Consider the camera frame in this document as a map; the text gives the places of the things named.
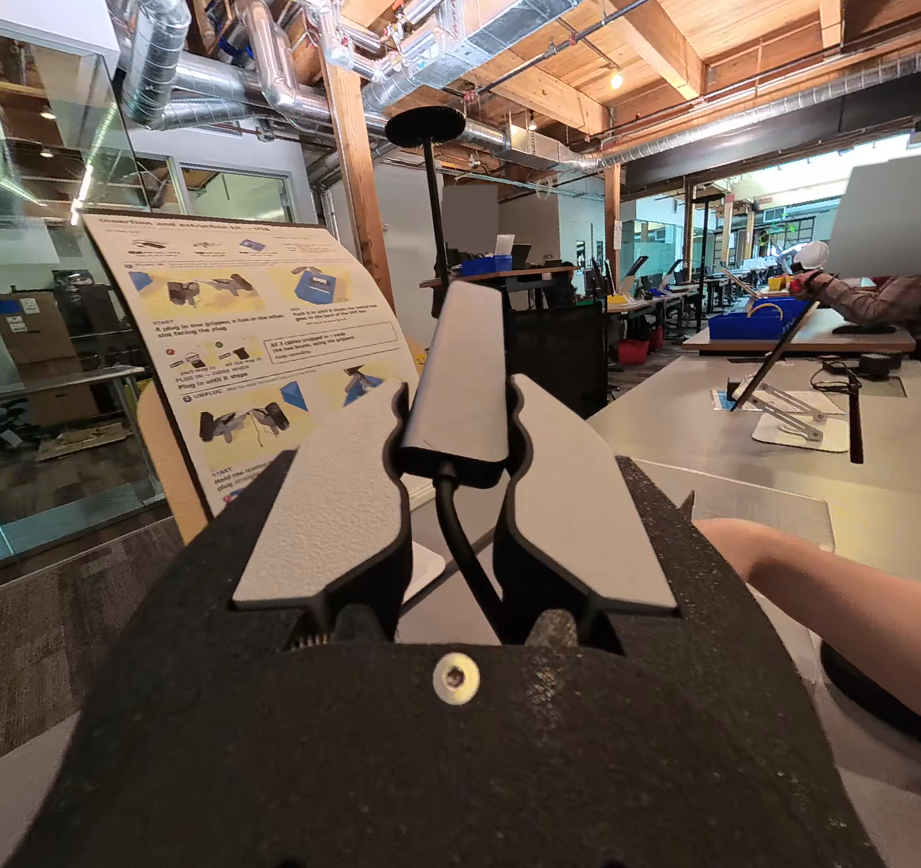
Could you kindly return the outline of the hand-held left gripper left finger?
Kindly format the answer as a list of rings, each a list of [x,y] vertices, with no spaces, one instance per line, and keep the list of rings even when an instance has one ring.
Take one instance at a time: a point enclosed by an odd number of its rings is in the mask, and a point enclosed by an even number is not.
[[[242,609],[396,616],[413,573],[409,496],[394,458],[408,385],[385,381],[297,450],[233,594]]]

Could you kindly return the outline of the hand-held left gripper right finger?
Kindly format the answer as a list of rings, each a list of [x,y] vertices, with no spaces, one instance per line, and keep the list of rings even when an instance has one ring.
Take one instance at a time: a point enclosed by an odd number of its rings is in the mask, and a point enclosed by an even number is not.
[[[508,400],[510,481],[494,542],[508,611],[675,613],[613,450],[526,375],[509,379]]]

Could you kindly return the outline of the clear plastic bin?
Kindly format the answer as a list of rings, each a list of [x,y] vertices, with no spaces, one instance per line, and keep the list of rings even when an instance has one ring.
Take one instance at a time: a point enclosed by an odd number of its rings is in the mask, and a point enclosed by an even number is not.
[[[826,502],[648,460],[636,463],[663,494],[682,506],[695,495],[692,519],[742,519],[807,540],[835,552],[835,532]]]

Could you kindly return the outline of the grey usb hub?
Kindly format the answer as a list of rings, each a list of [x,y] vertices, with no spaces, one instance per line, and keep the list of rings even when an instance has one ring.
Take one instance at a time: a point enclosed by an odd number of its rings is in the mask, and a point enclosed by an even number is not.
[[[499,291],[450,284],[437,322],[399,459],[405,472],[431,480],[439,528],[473,598],[501,642],[503,603],[466,536],[455,495],[488,490],[509,457],[503,304]]]

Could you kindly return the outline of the person's right forearm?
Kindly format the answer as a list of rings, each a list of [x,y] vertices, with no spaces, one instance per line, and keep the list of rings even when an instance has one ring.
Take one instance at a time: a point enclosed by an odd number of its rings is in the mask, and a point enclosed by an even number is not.
[[[920,713],[920,585],[737,519],[697,528],[748,585]]]

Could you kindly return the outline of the black mesh cabinet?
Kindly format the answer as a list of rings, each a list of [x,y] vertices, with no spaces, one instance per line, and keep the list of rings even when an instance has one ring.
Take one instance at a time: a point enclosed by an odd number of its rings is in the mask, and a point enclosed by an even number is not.
[[[507,311],[508,375],[525,375],[582,419],[607,403],[607,317],[600,303]]]

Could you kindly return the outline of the instruction poster on board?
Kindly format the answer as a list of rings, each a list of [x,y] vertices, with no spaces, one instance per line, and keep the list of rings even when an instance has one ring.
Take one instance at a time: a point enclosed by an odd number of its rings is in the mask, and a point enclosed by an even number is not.
[[[187,545],[205,528],[208,520],[154,382],[141,392],[136,416],[181,543]]]

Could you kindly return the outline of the illustrated instruction poster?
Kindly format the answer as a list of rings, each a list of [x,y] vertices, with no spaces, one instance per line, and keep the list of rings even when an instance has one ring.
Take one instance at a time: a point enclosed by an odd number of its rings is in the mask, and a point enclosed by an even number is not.
[[[316,225],[85,211],[212,516],[328,415],[419,375],[372,275]]]

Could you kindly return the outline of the white tablet stand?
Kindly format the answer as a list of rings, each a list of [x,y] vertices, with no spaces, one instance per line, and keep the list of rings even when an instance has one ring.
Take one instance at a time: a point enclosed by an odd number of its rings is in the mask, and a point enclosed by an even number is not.
[[[754,442],[835,454],[850,448],[849,413],[817,391],[790,391],[762,382],[740,411],[759,415]]]

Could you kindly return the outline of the wooden standing desk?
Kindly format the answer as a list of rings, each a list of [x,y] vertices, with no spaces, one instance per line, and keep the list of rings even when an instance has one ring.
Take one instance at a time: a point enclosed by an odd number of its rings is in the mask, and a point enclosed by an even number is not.
[[[448,282],[469,282],[496,289],[501,293],[503,309],[511,311],[513,307],[510,293],[549,287],[554,284],[555,278],[558,276],[570,281],[576,271],[577,267],[570,264],[556,267],[542,265],[526,270],[480,273],[471,276],[452,274],[449,275]]]

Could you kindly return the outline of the black tablet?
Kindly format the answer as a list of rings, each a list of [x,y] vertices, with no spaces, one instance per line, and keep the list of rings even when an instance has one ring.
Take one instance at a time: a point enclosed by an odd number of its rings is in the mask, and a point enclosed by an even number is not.
[[[734,394],[732,395],[729,391],[727,392],[728,397],[731,400],[730,411],[742,410],[748,403],[754,402],[754,396],[756,392],[765,382],[767,375],[769,375],[773,367],[784,356],[792,340],[799,333],[800,327],[815,310],[818,303],[817,300],[817,295],[812,295],[809,299],[807,299],[806,308],[799,315],[797,315],[785,329],[784,333],[777,341],[775,347],[770,351],[768,357],[762,363],[761,368],[757,371],[751,382],[744,388],[744,390],[735,389]]]

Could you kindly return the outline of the stacked cardboard boxes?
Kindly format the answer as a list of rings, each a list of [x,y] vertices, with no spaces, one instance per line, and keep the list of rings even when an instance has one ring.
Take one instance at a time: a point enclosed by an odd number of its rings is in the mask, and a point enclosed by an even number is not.
[[[2,338],[23,384],[84,373],[52,292],[2,294],[1,317]],[[51,428],[93,420],[99,407],[91,386],[80,384],[29,395],[28,412],[33,423]]]

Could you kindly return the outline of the black pole stand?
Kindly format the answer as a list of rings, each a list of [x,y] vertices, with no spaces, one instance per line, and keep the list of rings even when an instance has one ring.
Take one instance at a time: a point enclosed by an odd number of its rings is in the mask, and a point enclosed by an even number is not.
[[[431,207],[436,245],[436,274],[438,285],[433,292],[432,315],[439,318],[449,288],[449,266],[444,239],[440,197],[438,194],[434,146],[461,137],[466,117],[450,106],[420,106],[392,117],[385,126],[385,137],[402,149],[421,148]]]

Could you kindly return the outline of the wooden support post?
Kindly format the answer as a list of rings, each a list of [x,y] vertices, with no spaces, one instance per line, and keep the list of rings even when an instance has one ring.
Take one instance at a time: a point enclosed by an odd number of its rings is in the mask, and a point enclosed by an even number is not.
[[[392,310],[396,309],[378,205],[359,76],[320,56],[320,68],[339,152],[354,251]]]

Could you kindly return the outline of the silver ventilation duct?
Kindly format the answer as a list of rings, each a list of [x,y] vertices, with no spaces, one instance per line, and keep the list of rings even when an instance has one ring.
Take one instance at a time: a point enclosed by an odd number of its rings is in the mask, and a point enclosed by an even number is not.
[[[168,130],[275,115],[302,131],[331,125],[325,97],[297,81],[293,47],[263,0],[235,0],[231,13],[247,37],[252,69],[184,51],[186,0],[130,1],[136,18],[122,50],[122,103],[136,124]],[[511,25],[510,8],[500,8],[480,34],[472,29],[471,0],[411,0],[396,27],[377,35],[342,17],[340,0],[286,1],[303,12],[322,57],[367,81],[365,121],[380,136],[386,107],[421,85],[441,87],[485,64],[503,51],[486,39]]]

